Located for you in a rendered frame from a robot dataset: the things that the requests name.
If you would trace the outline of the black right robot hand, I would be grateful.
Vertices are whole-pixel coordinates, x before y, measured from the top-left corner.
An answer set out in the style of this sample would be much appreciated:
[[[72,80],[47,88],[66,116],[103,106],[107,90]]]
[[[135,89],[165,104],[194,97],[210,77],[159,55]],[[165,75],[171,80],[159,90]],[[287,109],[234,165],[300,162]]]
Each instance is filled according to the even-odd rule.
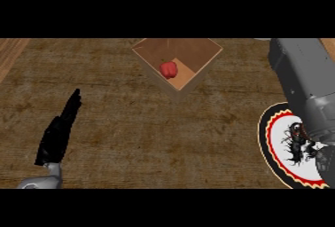
[[[320,178],[329,187],[335,187],[335,146],[321,145],[315,154],[315,167]]]

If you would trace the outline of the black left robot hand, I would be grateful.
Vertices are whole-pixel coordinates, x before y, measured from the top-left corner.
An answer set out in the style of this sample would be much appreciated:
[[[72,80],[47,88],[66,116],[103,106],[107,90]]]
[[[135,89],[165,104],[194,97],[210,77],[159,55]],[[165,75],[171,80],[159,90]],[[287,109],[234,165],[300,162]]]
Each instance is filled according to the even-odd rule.
[[[75,122],[79,106],[79,89],[75,89],[66,101],[61,114],[53,118],[51,123],[42,133],[33,162],[33,164],[38,166],[42,166],[47,163],[61,162],[70,135],[70,128]]]

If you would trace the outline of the white plate with black rim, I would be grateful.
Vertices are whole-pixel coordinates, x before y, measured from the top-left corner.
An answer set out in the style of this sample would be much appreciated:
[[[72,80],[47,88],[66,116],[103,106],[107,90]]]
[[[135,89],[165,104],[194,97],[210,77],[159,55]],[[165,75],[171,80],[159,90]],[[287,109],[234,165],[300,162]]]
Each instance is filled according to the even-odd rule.
[[[258,124],[259,151],[271,173],[290,189],[335,189],[320,178],[315,167],[317,149],[300,132],[302,120],[286,103],[269,106]]]

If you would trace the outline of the red bell pepper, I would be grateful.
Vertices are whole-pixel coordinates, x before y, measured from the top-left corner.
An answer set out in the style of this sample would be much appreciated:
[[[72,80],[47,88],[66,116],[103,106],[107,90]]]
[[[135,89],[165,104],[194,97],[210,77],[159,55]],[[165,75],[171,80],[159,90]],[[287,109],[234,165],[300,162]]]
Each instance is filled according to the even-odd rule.
[[[159,73],[166,79],[174,78],[178,73],[177,64],[172,61],[163,62],[159,65]]]

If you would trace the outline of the brown cardboard box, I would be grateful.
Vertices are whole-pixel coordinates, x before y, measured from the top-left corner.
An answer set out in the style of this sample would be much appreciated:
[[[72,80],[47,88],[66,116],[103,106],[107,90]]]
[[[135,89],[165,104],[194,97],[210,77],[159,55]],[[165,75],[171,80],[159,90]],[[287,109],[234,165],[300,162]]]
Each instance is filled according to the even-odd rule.
[[[144,38],[132,47],[147,77],[171,100],[178,103],[206,76],[222,51],[209,38]],[[165,62],[177,65],[177,76],[166,79],[159,72]]]

